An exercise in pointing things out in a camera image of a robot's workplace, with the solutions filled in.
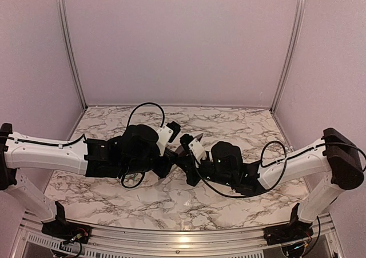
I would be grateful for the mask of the grey envelope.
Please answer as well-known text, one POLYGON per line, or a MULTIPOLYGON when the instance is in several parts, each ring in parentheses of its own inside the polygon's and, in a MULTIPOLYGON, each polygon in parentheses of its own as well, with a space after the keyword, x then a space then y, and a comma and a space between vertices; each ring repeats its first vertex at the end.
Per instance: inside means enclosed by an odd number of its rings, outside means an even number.
POLYGON ((200 142, 203 135, 204 135, 203 133, 200 133, 193 137, 191 134, 188 133, 183 134, 179 140, 180 145, 175 150, 175 153, 178 154, 178 157, 187 156, 189 154, 190 147, 193 146, 193 142, 194 141, 200 142))

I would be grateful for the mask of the green white glue stick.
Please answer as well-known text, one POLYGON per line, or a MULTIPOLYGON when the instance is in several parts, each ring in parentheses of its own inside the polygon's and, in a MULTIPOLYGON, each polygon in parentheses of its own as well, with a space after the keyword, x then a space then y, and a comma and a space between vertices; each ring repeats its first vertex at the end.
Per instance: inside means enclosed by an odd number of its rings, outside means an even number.
POLYGON ((135 174, 128 176, 128 178, 126 179, 128 186, 134 185, 136 183, 136 179, 137 179, 137 176, 135 174))

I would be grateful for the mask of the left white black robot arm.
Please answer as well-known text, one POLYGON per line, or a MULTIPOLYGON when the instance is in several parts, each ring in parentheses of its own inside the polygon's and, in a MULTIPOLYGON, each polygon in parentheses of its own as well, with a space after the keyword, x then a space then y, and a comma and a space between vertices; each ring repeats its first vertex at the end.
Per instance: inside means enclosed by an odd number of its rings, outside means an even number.
POLYGON ((152 171, 166 177, 177 157, 167 145, 181 127, 170 122, 157 130, 129 125, 120 136, 98 140, 80 136, 74 141, 33 138, 1 125, 1 190, 15 197, 60 238, 72 233, 61 204, 51 201, 25 177, 23 168, 61 170, 85 177, 118 178, 152 171))

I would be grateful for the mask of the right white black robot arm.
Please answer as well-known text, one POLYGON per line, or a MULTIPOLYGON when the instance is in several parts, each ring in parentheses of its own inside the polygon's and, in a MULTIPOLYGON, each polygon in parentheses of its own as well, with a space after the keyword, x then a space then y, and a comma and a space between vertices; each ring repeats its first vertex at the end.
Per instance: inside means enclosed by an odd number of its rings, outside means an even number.
POLYGON ((240 148, 228 142, 219 141, 210 151, 189 134, 183 135, 180 142, 184 151, 176 164, 185 172, 186 182, 191 186, 199 181, 228 186, 236 199, 263 195, 282 182, 323 173, 284 225, 283 234, 290 240, 298 238, 341 193, 358 188, 365 179, 360 159, 365 153, 334 128, 325 129, 321 138, 295 152, 285 152, 273 161, 260 158, 252 163, 245 163, 240 148))

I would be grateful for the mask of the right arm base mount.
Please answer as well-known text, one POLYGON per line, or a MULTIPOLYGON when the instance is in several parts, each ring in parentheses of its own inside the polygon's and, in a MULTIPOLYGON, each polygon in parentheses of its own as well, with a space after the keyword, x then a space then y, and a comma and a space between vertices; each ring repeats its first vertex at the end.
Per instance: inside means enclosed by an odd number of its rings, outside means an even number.
POLYGON ((299 220, 298 210, 300 204, 297 203, 291 211, 288 223, 273 225, 263 229, 264 239, 267 245, 288 243, 303 239, 305 236, 313 235, 312 223, 299 220))

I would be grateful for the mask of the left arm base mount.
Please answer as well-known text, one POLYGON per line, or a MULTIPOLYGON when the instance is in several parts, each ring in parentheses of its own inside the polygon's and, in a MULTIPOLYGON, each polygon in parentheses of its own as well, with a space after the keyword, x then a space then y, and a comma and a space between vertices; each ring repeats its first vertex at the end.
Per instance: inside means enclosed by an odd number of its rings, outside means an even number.
POLYGON ((62 204, 55 201, 56 214, 55 219, 42 223, 42 233, 62 239, 59 249, 71 243, 79 244, 79 250, 76 254, 63 254, 60 251, 52 251, 54 257, 80 257, 83 244, 87 244, 92 231, 91 226, 86 224, 69 222, 66 220, 65 209, 62 204))

